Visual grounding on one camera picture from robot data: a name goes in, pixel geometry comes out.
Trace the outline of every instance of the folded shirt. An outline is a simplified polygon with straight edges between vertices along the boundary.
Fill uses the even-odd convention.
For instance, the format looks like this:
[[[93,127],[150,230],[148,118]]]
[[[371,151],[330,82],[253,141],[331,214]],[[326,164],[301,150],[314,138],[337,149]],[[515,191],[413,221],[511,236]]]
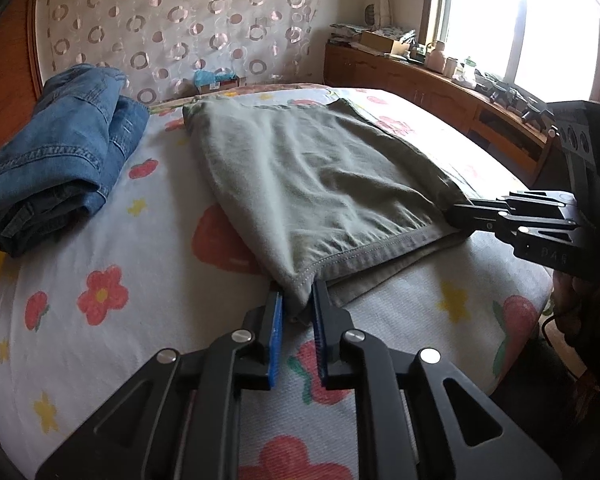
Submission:
[[[184,120],[219,204],[283,287],[290,316],[304,310],[315,278],[346,304],[466,237],[442,214],[466,202],[461,189],[345,100],[250,107],[205,98]]]
[[[149,120],[126,76],[78,64],[49,79],[32,118],[0,149],[0,250],[20,256],[96,214]]]

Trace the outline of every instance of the floral bedsheet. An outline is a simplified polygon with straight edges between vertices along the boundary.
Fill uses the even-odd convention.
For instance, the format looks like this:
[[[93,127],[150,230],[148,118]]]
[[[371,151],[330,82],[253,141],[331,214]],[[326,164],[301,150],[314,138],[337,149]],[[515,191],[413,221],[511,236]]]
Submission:
[[[496,160],[395,95],[301,88],[245,104],[344,97],[435,158],[463,189],[524,189]],[[160,348],[189,352],[240,326],[268,282],[198,172],[182,110],[152,115],[106,206],[0,277],[0,442],[26,478]],[[483,390],[506,373],[551,290],[548,273],[487,233],[423,258],[347,306],[392,348],[434,346]],[[357,477],[354,398],[320,386],[312,330],[285,327],[278,386],[246,392],[240,478]]]

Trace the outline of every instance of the small box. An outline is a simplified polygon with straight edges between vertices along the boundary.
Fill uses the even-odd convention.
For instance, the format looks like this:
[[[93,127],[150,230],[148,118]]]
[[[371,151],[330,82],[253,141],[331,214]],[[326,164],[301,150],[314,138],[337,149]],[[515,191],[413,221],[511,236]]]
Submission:
[[[243,77],[234,77],[226,81],[216,81],[210,85],[203,85],[200,87],[200,91],[197,95],[206,95],[213,92],[220,92],[230,90],[231,88],[238,88],[246,85],[246,79]]]
[[[360,44],[368,46],[378,52],[384,52],[385,54],[397,54],[398,56],[404,56],[409,49],[409,43],[400,43],[400,41],[392,40],[391,38],[385,38],[372,32],[363,32],[360,38]]]

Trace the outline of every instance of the cabinet drawer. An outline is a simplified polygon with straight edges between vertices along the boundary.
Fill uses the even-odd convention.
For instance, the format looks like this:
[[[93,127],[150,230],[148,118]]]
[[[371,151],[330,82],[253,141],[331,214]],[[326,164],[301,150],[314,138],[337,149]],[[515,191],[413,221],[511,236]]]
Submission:
[[[437,81],[427,82],[418,90],[424,94],[416,104],[437,118],[467,134],[477,110],[475,98],[467,96],[459,88],[449,88],[450,84]]]
[[[356,88],[386,89],[384,74],[378,69],[373,57],[355,61],[355,81],[352,86]]]
[[[382,80],[382,86],[379,88],[419,104],[416,101],[420,99],[418,89],[423,78],[417,70],[389,59],[378,59],[378,65],[376,78]]]
[[[346,48],[327,46],[324,56],[324,82],[330,86],[355,86],[356,63]]]

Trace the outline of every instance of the stack of books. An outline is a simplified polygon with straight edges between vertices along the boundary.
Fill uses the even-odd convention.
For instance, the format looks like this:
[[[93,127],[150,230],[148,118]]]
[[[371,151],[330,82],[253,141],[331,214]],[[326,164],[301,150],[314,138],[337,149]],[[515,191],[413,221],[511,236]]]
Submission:
[[[339,45],[350,45],[360,41],[360,36],[365,30],[371,30],[370,27],[360,25],[350,25],[349,23],[333,23],[331,25],[333,32],[329,38],[329,43]]]

